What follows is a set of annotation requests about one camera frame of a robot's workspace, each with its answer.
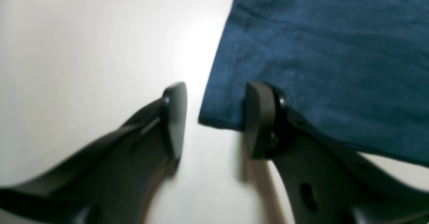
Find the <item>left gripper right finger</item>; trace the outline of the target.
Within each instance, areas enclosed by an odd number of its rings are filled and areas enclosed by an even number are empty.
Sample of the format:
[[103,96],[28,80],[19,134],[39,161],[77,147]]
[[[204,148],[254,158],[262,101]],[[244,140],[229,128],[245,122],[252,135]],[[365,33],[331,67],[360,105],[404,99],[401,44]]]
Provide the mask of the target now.
[[320,133],[282,90],[248,82],[244,109],[249,157],[274,163],[297,224],[428,223],[427,192]]

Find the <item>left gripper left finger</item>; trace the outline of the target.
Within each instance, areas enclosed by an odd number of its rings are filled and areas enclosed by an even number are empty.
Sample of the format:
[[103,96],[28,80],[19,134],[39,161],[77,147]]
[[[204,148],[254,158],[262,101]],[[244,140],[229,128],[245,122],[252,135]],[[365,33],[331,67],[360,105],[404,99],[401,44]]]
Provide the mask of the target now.
[[187,88],[178,82],[123,125],[24,183],[1,188],[2,224],[141,224],[181,159]]

